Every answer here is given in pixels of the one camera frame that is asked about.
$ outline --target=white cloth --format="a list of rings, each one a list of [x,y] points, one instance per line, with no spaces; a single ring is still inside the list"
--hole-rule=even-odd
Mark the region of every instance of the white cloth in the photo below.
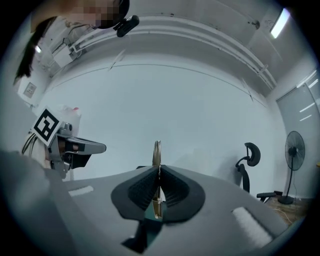
[[[13,37],[0,63],[0,149],[20,151],[36,115],[13,89],[25,47],[32,36],[29,16]]]

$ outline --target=electric fan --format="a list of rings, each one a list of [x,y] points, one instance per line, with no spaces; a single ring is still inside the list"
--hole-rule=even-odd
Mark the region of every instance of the electric fan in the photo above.
[[[305,143],[301,135],[297,131],[292,131],[289,133],[285,142],[285,159],[288,167],[291,170],[288,191],[286,196],[281,196],[278,198],[279,203],[284,205],[290,205],[294,202],[291,196],[288,196],[292,173],[297,171],[303,164],[305,159]]]

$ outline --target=person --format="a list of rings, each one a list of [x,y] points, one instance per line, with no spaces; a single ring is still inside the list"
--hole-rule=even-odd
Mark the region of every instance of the person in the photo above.
[[[31,75],[36,46],[56,18],[111,28],[126,16],[128,9],[129,0],[46,0],[26,18],[0,62],[0,150],[20,152],[36,120],[13,85]]]
[[[58,16],[83,26],[110,28],[125,17],[128,9],[128,0],[46,0],[29,17],[30,40],[15,79],[30,77],[36,46]]]

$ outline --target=gray surface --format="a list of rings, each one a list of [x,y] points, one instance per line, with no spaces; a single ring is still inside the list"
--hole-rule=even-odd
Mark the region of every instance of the gray surface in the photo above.
[[[0,185],[8,207],[26,235],[54,255],[133,256],[121,245],[137,223],[124,220],[111,203],[110,191],[148,167],[115,176],[62,182],[58,172],[16,153],[0,152]],[[274,236],[287,225],[263,203],[238,186],[185,169],[206,193],[203,208],[191,220],[165,225],[143,255],[238,255],[253,246],[231,211],[246,207]],[[68,190],[92,186],[91,194],[70,197]],[[289,235],[267,247],[279,248]]]
[[[96,179],[68,181],[68,190],[92,186],[94,191],[73,197],[87,218],[105,234],[112,234],[118,244],[132,236],[137,222],[120,217],[111,202],[111,191],[119,183],[132,178],[149,167],[119,175]],[[286,230],[283,220],[238,186],[223,180],[188,171],[171,168],[195,181],[205,190],[206,199],[200,212],[191,220],[175,225],[164,225],[145,255],[208,255],[245,253],[254,249],[238,225],[232,210],[245,207],[273,236]]]

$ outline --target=white wall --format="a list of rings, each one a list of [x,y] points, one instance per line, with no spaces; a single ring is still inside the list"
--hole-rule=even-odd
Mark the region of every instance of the white wall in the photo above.
[[[274,127],[272,130],[275,157],[273,184],[274,190],[276,191],[286,192],[289,183],[289,169],[284,153],[287,133],[276,100],[297,86],[300,81],[316,69],[317,65],[318,61],[313,53],[310,50],[305,49],[305,54],[300,61],[297,62],[289,72],[283,75],[278,82],[278,87],[266,97],[271,116],[274,120]]]
[[[201,55],[202,48],[194,48]],[[165,55],[128,50],[108,71],[119,52],[111,49],[92,59],[84,56],[57,76],[38,108],[79,107],[79,137],[106,144],[106,153],[92,156],[85,168],[74,171],[75,179],[150,165],[154,142],[161,140],[163,164],[238,184],[234,165],[246,154],[244,143],[252,142],[261,150],[261,162],[247,168],[250,192],[255,196],[272,191],[272,124],[258,93],[251,90],[252,100],[239,78],[206,61],[177,56],[178,48]]]
[[[30,77],[24,76],[21,78],[17,93],[26,103],[36,106],[40,102],[47,86],[50,84],[50,78],[49,74],[41,69],[36,60],[33,61],[32,68],[33,71],[31,72]],[[36,86],[36,90],[34,91],[32,98],[24,95],[29,83]]]

